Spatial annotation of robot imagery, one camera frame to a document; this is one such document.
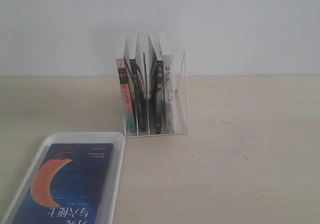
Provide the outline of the dark brown spine book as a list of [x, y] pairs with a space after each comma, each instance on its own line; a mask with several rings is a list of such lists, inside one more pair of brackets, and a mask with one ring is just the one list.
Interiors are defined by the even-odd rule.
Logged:
[[146, 131], [145, 114], [145, 84], [142, 77], [142, 58], [140, 52], [139, 34], [135, 33], [132, 38], [129, 62], [131, 67], [132, 81], [134, 86], [135, 105], [137, 113], [137, 123], [140, 132]]

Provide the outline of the white plastic tray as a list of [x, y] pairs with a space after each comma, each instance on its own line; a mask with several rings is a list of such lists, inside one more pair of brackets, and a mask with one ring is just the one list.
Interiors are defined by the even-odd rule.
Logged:
[[125, 141], [119, 132], [48, 136], [2, 223], [111, 224]]

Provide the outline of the red spine book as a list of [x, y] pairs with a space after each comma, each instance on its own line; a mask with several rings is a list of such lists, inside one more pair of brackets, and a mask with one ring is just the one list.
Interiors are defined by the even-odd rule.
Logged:
[[123, 118], [125, 132], [134, 133], [137, 131], [134, 105], [131, 97], [130, 71], [128, 67], [129, 49], [126, 33], [120, 33], [117, 45], [116, 66], [118, 70], [120, 90], [123, 105]]

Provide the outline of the grey white spine book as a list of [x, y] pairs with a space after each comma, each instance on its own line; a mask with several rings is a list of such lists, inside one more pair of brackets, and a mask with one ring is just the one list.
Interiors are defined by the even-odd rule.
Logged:
[[164, 91], [164, 112], [165, 131], [173, 133], [174, 125], [174, 61], [173, 53], [170, 51], [169, 43], [165, 33], [158, 34], [160, 53], [163, 60], [163, 91]]

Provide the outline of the black and white spine book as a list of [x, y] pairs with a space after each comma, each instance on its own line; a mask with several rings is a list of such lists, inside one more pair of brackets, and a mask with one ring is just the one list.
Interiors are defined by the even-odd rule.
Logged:
[[163, 128], [162, 108], [163, 108], [163, 58], [161, 56], [158, 42], [151, 34], [148, 34], [149, 47], [149, 84], [150, 101], [154, 116], [155, 133], [161, 134]]

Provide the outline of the dark blue moon book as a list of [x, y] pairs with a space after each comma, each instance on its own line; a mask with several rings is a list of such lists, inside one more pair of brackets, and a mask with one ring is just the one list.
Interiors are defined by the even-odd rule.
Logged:
[[95, 224], [112, 143], [54, 143], [32, 179], [14, 224]]

